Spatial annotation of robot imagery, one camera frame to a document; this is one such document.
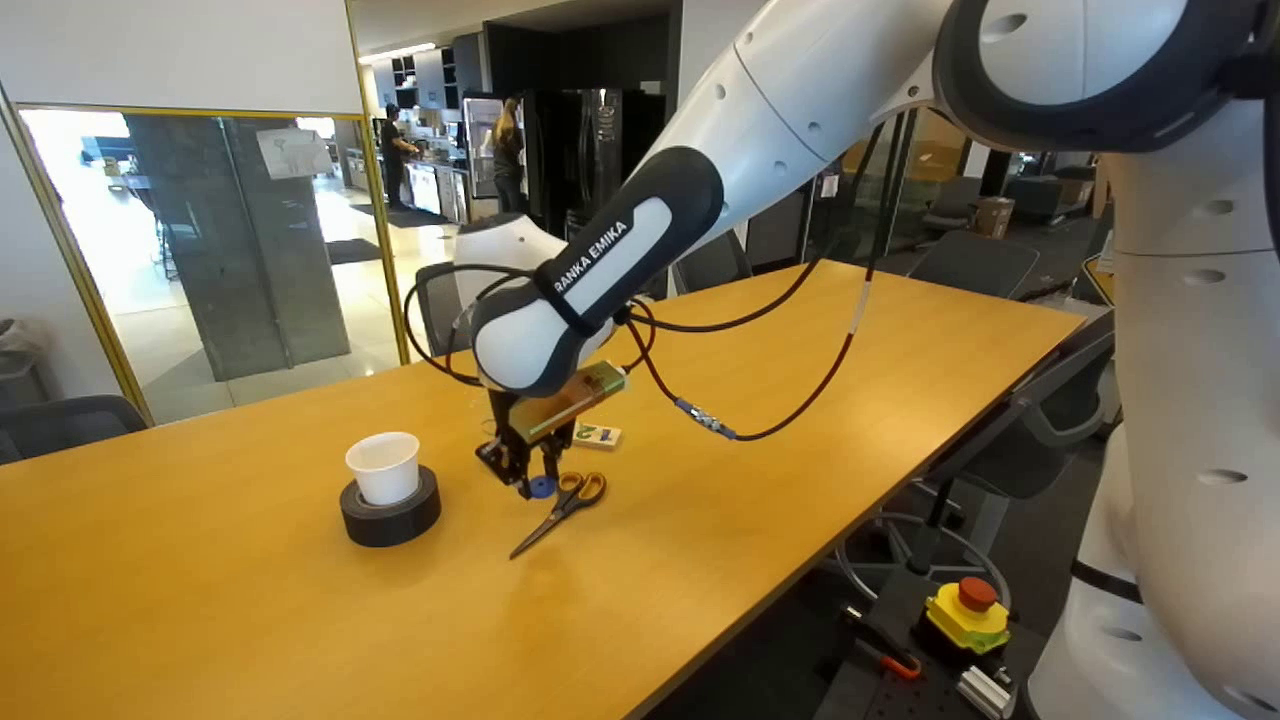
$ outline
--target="white cup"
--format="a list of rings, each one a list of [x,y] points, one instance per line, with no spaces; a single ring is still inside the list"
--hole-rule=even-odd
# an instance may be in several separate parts
[[[376,507],[393,507],[393,504],[404,504],[421,484],[414,453],[421,453],[414,435],[376,431],[356,440],[345,461],[359,484],[359,497]]]

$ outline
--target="ceiling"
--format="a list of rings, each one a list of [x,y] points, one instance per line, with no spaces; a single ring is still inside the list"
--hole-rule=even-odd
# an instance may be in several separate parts
[[[467,38],[484,21],[556,33],[656,16],[673,9],[673,0],[353,0],[348,9],[356,47],[359,58],[368,58],[404,44],[439,44],[448,38]]]

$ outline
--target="wooden table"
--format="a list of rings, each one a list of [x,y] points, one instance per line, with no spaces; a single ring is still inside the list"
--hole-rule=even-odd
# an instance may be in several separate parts
[[[663,306],[745,313],[787,272]],[[734,427],[828,367],[861,272],[818,268],[771,319],[661,337],[668,379]],[[629,716],[810,568],[1074,330],[1073,316],[879,277],[833,392],[767,443],[729,443],[648,379],[593,412],[607,501],[535,554],[544,504],[471,449],[489,406],[427,367],[300,392],[0,468],[0,716]],[[345,449],[424,440],[439,526],[348,545]]]

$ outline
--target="scissors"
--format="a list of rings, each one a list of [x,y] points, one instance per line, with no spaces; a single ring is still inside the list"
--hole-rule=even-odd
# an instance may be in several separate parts
[[[559,481],[559,497],[546,512],[546,522],[540,522],[514,550],[509,560],[525,556],[533,545],[540,545],[544,537],[553,537],[553,529],[559,529],[566,517],[595,507],[605,497],[607,481],[605,477],[566,477]]]

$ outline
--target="black base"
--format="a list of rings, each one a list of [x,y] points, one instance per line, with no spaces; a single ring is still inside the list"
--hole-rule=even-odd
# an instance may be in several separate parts
[[[393,550],[427,533],[439,517],[435,471],[421,468],[421,484],[404,504],[376,507],[353,481],[339,497],[348,537],[365,550]]]

